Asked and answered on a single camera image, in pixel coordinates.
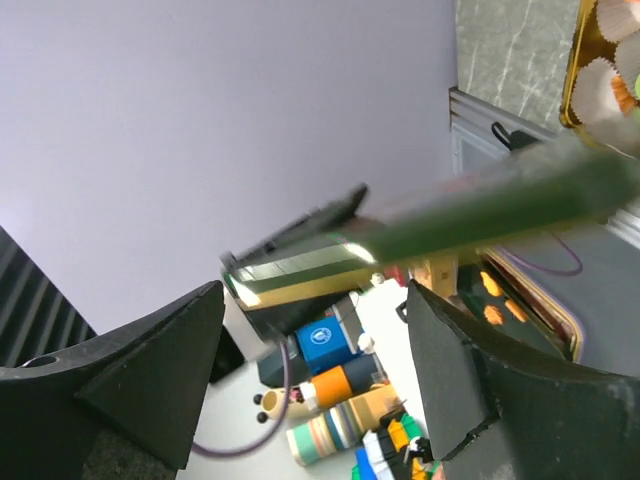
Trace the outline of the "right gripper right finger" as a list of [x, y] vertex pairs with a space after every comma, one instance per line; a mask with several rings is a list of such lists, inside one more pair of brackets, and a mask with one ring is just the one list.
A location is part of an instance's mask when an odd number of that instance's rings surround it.
[[407, 323], [446, 478], [638, 478], [638, 379], [540, 352], [416, 282]]

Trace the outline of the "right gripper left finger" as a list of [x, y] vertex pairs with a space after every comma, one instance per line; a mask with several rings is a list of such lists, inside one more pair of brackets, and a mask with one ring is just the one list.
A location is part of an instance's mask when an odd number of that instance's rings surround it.
[[213, 281], [106, 334], [2, 368], [2, 478], [175, 478], [190, 456], [223, 315], [223, 286]]

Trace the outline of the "gold tin lid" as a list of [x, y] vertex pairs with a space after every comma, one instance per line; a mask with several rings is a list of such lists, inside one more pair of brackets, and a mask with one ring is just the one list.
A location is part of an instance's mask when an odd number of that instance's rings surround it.
[[227, 267], [224, 283], [253, 310], [354, 290], [390, 266], [461, 254], [614, 214], [639, 195], [639, 135], [587, 143], [558, 137], [458, 177], [426, 205], [355, 232], [322, 233]]

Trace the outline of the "orange flower cookie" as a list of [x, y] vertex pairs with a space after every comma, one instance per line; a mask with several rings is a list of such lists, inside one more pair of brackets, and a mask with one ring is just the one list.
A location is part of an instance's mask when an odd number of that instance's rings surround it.
[[623, 114], [630, 113], [637, 106], [636, 99], [627, 89], [621, 76], [615, 75], [611, 79], [611, 89], [620, 111]]

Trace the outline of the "gold cookie tin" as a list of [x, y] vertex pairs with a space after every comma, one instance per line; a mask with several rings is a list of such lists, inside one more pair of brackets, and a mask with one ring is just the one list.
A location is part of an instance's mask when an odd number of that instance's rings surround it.
[[604, 142], [606, 123], [639, 119], [639, 3], [581, 1], [569, 53], [560, 122]]

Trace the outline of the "cookie tray outside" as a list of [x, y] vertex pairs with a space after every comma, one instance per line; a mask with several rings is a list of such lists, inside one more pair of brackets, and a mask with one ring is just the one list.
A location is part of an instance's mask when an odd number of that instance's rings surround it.
[[586, 334], [579, 319], [506, 252], [488, 250], [458, 268], [457, 294], [469, 314], [543, 353], [581, 361]]

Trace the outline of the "striped tape roll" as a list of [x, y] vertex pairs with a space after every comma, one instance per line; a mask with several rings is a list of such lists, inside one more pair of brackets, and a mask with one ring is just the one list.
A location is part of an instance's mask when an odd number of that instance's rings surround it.
[[287, 430], [286, 439], [293, 459], [307, 467], [356, 446], [365, 432], [351, 403], [344, 401]]

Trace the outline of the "orange and navy cylinder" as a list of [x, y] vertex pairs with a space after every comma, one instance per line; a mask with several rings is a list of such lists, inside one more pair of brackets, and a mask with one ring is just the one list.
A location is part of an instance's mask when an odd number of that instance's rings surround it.
[[382, 383], [383, 370], [373, 355], [363, 355], [300, 383], [297, 388], [310, 410], [325, 410], [368, 392]]

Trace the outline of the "blue box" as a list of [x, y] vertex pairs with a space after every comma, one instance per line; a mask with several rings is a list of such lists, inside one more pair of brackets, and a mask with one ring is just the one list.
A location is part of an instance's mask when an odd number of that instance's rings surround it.
[[358, 356], [335, 316], [306, 325], [297, 330], [295, 335], [312, 376], [343, 365]]

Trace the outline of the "white paper cup bottom-left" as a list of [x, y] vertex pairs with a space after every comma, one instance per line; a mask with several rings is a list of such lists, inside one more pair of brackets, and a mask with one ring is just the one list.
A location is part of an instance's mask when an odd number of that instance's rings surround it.
[[611, 79], [619, 75], [615, 66], [603, 57], [597, 57], [578, 73], [570, 107], [584, 126], [593, 126], [623, 114], [614, 98]]

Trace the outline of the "aluminium rail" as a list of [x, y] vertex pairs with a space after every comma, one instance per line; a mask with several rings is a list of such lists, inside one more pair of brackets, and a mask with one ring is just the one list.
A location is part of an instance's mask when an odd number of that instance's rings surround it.
[[506, 147], [491, 132], [494, 122], [508, 132], [522, 130], [538, 140], [552, 138], [556, 131], [541, 127], [518, 115], [495, 107], [472, 95], [452, 88], [449, 92], [452, 132], [452, 161], [456, 172], [464, 168], [497, 161], [506, 153]]

